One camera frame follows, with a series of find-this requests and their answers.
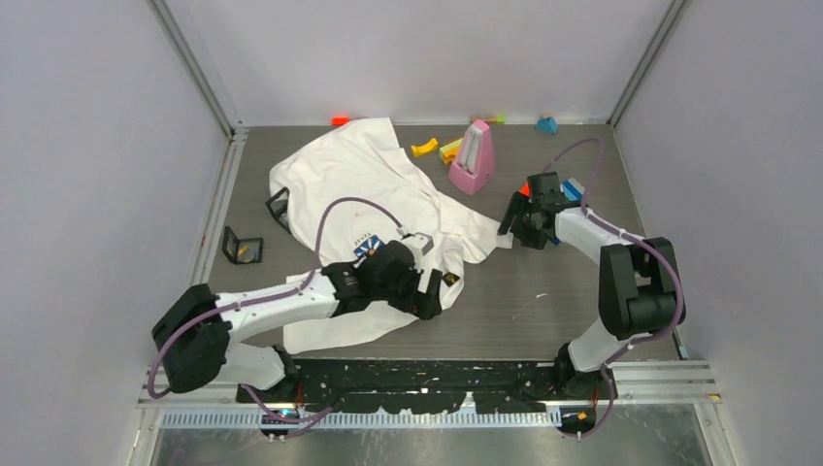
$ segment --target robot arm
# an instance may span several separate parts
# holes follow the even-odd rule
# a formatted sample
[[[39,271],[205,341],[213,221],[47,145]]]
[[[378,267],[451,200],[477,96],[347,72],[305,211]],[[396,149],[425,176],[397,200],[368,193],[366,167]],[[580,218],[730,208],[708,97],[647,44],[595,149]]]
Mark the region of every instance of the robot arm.
[[[214,295],[206,284],[192,286],[154,326],[151,334],[158,349],[187,321],[216,308],[229,310],[204,320],[172,344],[163,357],[171,391],[185,393],[211,381],[263,390],[274,386],[288,371],[283,364],[287,353],[243,341],[289,323],[356,313],[375,301],[424,320],[439,315],[443,274],[432,270],[424,282],[420,270],[432,238],[422,233],[403,236],[362,260],[311,271],[299,288],[286,283]]]
[[[528,178],[528,194],[515,192],[499,234],[510,229],[527,248],[543,249],[547,242],[574,246],[600,266],[597,320],[564,345],[555,360],[562,385],[580,373],[596,373],[631,341],[665,328],[675,315],[675,285],[669,274],[640,246],[601,224],[613,226],[560,190],[556,173]],[[614,227],[615,231],[624,230]],[[643,241],[676,270],[675,250],[665,238]]]

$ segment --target white wall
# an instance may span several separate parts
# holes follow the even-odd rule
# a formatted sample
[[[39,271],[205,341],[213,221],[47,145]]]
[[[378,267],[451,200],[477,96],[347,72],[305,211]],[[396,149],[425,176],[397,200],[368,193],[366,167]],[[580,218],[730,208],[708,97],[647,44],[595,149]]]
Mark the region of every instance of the white wall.
[[[823,3],[695,1],[618,128],[756,465],[823,464]]]
[[[193,18],[187,37],[207,49],[223,101],[256,126],[328,124],[340,112],[603,122],[669,0],[172,3],[186,25]]]
[[[224,138],[144,1],[2,2],[0,63],[2,463],[122,464]]]

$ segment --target yellow toy block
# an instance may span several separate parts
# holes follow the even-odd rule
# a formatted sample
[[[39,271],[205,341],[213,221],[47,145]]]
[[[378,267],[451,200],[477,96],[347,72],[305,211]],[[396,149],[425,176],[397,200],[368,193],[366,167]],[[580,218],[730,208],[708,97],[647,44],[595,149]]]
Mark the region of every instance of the yellow toy block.
[[[433,151],[437,150],[437,147],[438,147],[437,139],[432,138],[432,139],[429,140],[428,143],[426,143],[422,146],[411,146],[411,153],[414,155],[414,157],[421,157],[421,156],[423,156],[423,155],[425,155],[429,152],[433,152]]]
[[[462,142],[463,138],[455,139],[440,148],[440,159],[443,160],[443,163],[447,165],[454,160],[454,157],[457,156],[457,151],[460,149],[460,143]]]

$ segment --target white cloth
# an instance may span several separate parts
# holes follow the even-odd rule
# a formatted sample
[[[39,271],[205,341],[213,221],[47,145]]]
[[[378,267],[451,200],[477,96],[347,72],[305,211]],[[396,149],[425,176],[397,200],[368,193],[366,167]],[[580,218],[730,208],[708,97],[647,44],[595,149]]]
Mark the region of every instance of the white cloth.
[[[451,286],[441,284],[444,310],[463,289],[463,261],[479,263],[496,247],[511,247],[511,236],[497,236],[499,222],[439,193],[412,165],[388,118],[358,119],[308,143],[269,173],[272,195],[284,186],[289,190],[291,233],[310,249],[323,211],[346,196],[383,206],[409,233],[431,235],[434,247],[424,257],[422,279],[428,283],[433,268],[460,277]],[[324,265],[355,260],[370,248],[400,239],[396,226],[383,213],[353,202],[332,210],[322,235],[320,261]],[[360,313],[286,325],[283,344],[291,353],[357,345],[415,319],[377,302]]]

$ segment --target gray floor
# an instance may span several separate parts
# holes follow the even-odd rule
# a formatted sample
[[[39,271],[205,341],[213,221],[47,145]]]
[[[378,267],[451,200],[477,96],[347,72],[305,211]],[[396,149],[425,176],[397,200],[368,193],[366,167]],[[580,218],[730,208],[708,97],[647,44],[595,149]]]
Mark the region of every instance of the gray floor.
[[[287,275],[313,267],[312,253],[279,228],[264,202],[269,198],[268,173],[329,127],[253,128],[241,159],[226,224],[241,238],[265,239],[263,262],[235,266],[219,252],[210,285],[214,291],[243,291],[282,283]],[[432,137],[447,141],[466,126],[397,126],[402,147]],[[640,232],[640,222],[611,129],[605,125],[562,126],[557,135],[532,126],[492,127],[497,175],[475,196],[468,196],[446,178],[447,167],[434,153],[413,159],[441,192],[466,206],[500,219],[511,193],[528,175],[565,146],[588,136],[606,142],[590,203],[596,212],[628,231]],[[586,184],[597,157],[596,144],[583,145],[556,165],[561,178]],[[303,355],[332,357],[522,358],[552,359],[558,348],[579,336],[597,317],[597,267],[569,246],[528,250],[495,250],[479,265],[466,265],[466,287],[454,306],[430,321],[418,321],[377,341],[356,347],[311,351]],[[273,332],[253,343],[271,345]],[[671,339],[641,345],[627,359],[676,359]]]

